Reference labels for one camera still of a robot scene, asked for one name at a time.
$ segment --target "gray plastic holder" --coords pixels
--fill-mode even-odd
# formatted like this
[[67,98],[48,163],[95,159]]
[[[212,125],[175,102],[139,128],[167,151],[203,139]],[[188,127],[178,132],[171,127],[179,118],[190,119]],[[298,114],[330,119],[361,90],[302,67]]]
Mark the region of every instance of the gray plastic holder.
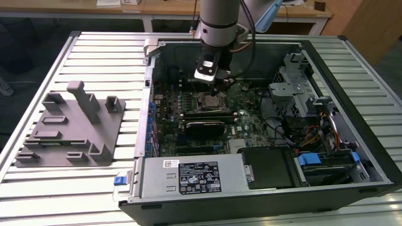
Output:
[[111,164],[126,101],[98,100],[86,93],[82,81],[71,81],[67,91],[76,100],[64,100],[59,93],[45,96],[45,111],[16,156],[16,167]]

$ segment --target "white label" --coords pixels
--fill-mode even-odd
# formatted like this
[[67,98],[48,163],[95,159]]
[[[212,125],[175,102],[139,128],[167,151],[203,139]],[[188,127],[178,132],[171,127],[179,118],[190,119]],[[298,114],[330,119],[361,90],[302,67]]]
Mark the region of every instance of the white label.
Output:
[[211,187],[220,187],[220,184],[211,184]]
[[178,168],[179,160],[163,160],[163,168]]
[[140,13],[138,10],[123,10],[123,13]]

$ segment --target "motherboard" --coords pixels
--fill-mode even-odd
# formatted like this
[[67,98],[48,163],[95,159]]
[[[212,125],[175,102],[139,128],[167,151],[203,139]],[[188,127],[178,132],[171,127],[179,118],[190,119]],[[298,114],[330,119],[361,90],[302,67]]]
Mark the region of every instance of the motherboard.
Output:
[[190,80],[155,85],[160,157],[228,154],[272,144],[259,112],[262,88],[239,81],[215,96],[208,90]]

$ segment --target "wooden desk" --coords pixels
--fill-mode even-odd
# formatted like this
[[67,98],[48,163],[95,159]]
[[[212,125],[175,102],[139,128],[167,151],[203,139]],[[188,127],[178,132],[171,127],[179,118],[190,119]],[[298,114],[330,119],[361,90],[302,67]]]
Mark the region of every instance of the wooden desk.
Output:
[[[311,23],[310,35],[319,35],[333,14],[315,11],[314,0],[306,6],[279,9],[275,22]],[[143,0],[138,6],[96,8],[96,0],[0,0],[0,16],[40,18],[142,19],[152,32],[154,19],[191,20],[194,0]]]

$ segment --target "table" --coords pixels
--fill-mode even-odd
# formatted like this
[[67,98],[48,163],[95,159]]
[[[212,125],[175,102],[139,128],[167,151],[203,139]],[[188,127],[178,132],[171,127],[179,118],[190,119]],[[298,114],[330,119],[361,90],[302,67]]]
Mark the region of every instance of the table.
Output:
[[[349,41],[335,36],[258,35],[258,40],[310,40],[358,108],[374,134],[402,168],[402,102]],[[146,74],[143,46],[148,38],[190,39],[184,33],[83,32],[69,37],[49,73],[0,154],[0,226],[119,225],[136,226],[119,207],[114,176],[134,167],[142,87]],[[115,161],[108,167],[16,168],[13,157],[44,107],[49,91],[64,90],[69,80],[90,82],[86,91],[127,101],[116,142]],[[323,93],[326,89],[318,82]],[[127,195],[128,187],[120,187]],[[215,225],[401,225],[402,196],[393,193],[365,199],[338,211],[198,223]]]
[[[1,0],[0,16],[40,18],[142,19],[144,31],[152,32],[154,19],[191,20],[192,0],[143,0],[138,6],[96,8],[96,0]],[[319,35],[333,13],[314,10],[314,0],[306,6],[279,9],[275,22],[314,24],[310,35]]]

